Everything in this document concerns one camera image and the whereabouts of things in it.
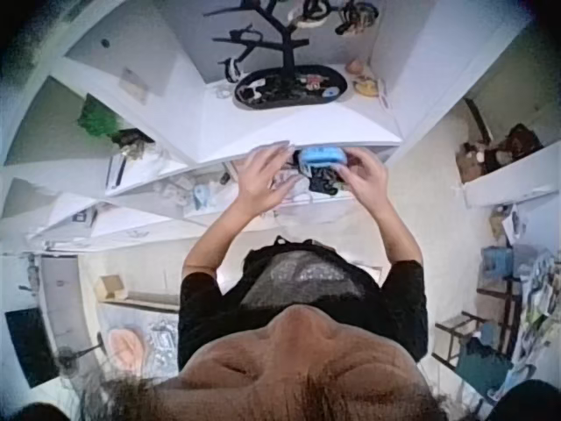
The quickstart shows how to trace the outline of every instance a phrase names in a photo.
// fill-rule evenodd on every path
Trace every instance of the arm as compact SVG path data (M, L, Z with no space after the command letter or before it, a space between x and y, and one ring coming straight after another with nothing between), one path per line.
M419 245L387 197L384 164L368 149L347 147L345 151L349 155L349 167L335 169L378 224L389 262L416 260L423 264Z
M259 214L282 202L299 177L291 177L277 189L271 183L294 150L286 146L270 146L250 153L239 173L238 198L195 243L183 262L184 279L194 272L217 278L217 269L224 260L231 242Z

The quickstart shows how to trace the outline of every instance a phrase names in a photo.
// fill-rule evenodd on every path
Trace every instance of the black shirt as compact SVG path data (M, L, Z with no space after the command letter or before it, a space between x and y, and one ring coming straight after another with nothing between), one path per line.
M289 243L251 251L245 259L242 279L225 295L207 274L193 273L183 280L179 314L180 370L201 346L234 332L263 327L287 307L248 310L240 303L276 254L294 250L309 250L321 255L346 270L366 291L361 298L325 296L309 305L339 323L354 325L396 341L415 361L427 353L427 305L423 267L419 263L400 261L394 264L380 288L364 270L331 250L310 242Z

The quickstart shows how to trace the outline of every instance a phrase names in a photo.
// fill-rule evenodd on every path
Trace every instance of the hand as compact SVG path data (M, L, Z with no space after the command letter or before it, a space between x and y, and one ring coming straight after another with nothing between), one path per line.
M375 216L389 205L387 169L378 156L365 147L345 147L344 151L348 167L337 165L334 168L359 202Z
M253 150L238 175L236 205L253 218L281 203L301 177L293 175L276 189L271 189L271 185L293 153L294 148L288 145Z

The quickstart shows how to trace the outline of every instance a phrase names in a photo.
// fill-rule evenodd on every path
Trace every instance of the teal cloth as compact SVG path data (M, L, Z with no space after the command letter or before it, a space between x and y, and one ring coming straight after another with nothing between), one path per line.
M471 338L461 346L456 374L486 398L489 389L501 386L512 366L507 357Z

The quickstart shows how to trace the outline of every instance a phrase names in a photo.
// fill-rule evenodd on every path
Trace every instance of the hair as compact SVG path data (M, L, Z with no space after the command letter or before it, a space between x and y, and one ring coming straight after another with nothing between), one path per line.
M31 403L8 418L10 421L70 421L70 419L50 403Z
M322 384L307 379L302 392L295 396L297 405L280 416L267 408L265 402L246 403L245 410L232 407L227 414L233 420L302 420L352 421L357 419L446 421L448 418L433 396L412 389L379 394L364 400L364 408L349 405L349 399ZM127 378L106 382L100 389L84 393L80 402L80 421L172 421L151 381ZM186 412L181 420L193 419Z

